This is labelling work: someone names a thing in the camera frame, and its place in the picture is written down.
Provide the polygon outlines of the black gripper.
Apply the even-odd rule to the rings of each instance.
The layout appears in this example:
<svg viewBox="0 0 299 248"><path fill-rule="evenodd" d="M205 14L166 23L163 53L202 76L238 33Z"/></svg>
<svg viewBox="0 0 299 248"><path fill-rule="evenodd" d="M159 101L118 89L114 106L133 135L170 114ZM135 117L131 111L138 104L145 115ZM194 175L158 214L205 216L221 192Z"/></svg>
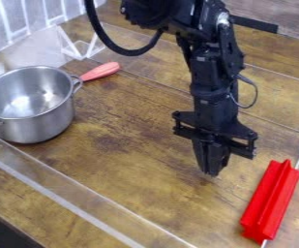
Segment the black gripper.
<svg viewBox="0 0 299 248"><path fill-rule="evenodd" d="M231 152L247 159L257 155L255 140L258 133L246 127L238 119L229 123L221 130L210 130L198 127L193 111L175 111L174 134L193 140L193 150L201 170L213 176L218 176L227 166ZM217 138L210 146L206 141Z"/></svg>

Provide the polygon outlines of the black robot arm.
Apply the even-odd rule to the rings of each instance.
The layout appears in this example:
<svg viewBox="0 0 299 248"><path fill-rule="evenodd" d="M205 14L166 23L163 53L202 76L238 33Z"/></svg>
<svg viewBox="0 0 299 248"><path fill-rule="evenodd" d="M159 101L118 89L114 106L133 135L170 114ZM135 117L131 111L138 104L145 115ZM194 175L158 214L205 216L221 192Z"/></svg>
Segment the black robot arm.
<svg viewBox="0 0 299 248"><path fill-rule="evenodd" d="M258 134L238 121L245 54L222 0L122 0L135 25L177 36L191 71L193 111L177 111L174 133L193 141L201 170L215 176L233 154L254 157Z"/></svg>

